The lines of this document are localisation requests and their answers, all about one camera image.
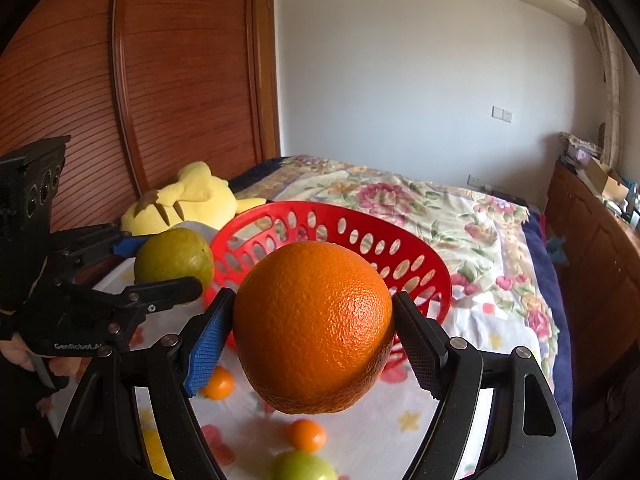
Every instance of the metal screw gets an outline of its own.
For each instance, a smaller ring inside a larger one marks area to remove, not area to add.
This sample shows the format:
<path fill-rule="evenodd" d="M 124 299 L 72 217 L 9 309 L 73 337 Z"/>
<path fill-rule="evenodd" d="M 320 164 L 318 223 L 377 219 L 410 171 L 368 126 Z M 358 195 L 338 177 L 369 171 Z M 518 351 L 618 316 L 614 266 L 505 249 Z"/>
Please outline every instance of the metal screw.
<path fill-rule="evenodd" d="M 518 357 L 522 357 L 523 359 L 529 359 L 531 357 L 531 350 L 526 346 L 518 346 L 516 348 L 516 354 Z"/>
<path fill-rule="evenodd" d="M 452 337 L 451 339 L 449 339 L 449 344 L 456 350 L 464 350 L 468 345 L 466 340 L 462 339 L 461 337 Z"/>
<path fill-rule="evenodd" d="M 178 341 L 180 341 L 180 337 L 177 334 L 167 334 L 162 337 L 160 343 L 162 344 L 162 346 L 169 347 L 177 345 Z"/>
<path fill-rule="evenodd" d="M 98 348 L 98 357 L 109 357 L 112 352 L 113 348 L 111 348 L 109 345 L 103 345 Z"/>

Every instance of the blue gripper pad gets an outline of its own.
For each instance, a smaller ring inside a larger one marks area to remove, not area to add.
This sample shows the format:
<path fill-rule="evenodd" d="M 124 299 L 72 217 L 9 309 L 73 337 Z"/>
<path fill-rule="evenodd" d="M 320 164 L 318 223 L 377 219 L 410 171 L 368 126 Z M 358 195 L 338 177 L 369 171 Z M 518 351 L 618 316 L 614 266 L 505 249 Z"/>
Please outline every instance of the blue gripper pad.
<path fill-rule="evenodd" d="M 222 288 L 209 309 L 204 314 L 192 317 L 180 334 L 184 335 L 182 348 L 189 351 L 188 364 L 185 363 L 184 367 L 184 389 L 189 397 L 207 385 L 220 359 L 226 338 L 231 332 L 235 297 L 232 290 Z"/>

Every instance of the red plastic basket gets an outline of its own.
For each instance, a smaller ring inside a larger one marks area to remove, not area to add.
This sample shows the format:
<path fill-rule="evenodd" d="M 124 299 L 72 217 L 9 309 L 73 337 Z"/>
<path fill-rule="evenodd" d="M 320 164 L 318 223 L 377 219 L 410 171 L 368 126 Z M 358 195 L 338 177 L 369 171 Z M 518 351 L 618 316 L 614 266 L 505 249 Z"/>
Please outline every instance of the red plastic basket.
<path fill-rule="evenodd" d="M 238 290 L 268 253 L 300 240 L 332 242 L 357 252 L 380 273 L 392 294 L 406 290 L 425 316 L 431 301 L 439 301 L 436 320 L 442 323 L 446 318 L 451 302 L 449 271 L 423 240 L 380 218 L 315 202 L 268 203 L 227 223 L 211 244 L 216 271 L 205 304 L 223 286 Z M 396 335 L 387 366 L 405 359 Z"/>

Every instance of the yellow plush toy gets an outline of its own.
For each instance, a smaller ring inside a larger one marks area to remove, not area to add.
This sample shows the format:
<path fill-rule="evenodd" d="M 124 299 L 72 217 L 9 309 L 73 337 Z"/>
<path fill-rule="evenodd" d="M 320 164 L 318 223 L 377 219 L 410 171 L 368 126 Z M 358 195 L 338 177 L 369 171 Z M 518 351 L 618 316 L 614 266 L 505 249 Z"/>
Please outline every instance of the yellow plush toy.
<path fill-rule="evenodd" d="M 132 205 L 122 216 L 122 230 L 153 235 L 185 220 L 222 229 L 236 214 L 265 202 L 236 200 L 226 180 L 213 176 L 204 162 L 194 162 L 178 172 L 178 182 L 146 192 Z"/>

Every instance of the orange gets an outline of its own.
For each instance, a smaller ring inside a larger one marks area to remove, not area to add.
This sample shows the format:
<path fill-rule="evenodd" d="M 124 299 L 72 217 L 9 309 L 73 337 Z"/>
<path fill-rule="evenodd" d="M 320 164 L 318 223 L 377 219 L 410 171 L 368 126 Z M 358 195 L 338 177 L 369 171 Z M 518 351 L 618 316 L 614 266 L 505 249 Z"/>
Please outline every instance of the orange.
<path fill-rule="evenodd" d="M 234 337 L 250 384 L 284 413 L 333 413 L 373 386 L 394 333 L 391 295 L 359 254 L 285 245 L 242 281 Z"/>
<path fill-rule="evenodd" d="M 211 400 L 222 400 L 231 395 L 235 385 L 236 380 L 231 372 L 222 366 L 216 366 L 202 393 Z"/>
<path fill-rule="evenodd" d="M 326 431 L 320 424 L 308 418 L 299 418 L 287 428 L 289 443 L 308 453 L 315 453 L 326 442 Z"/>

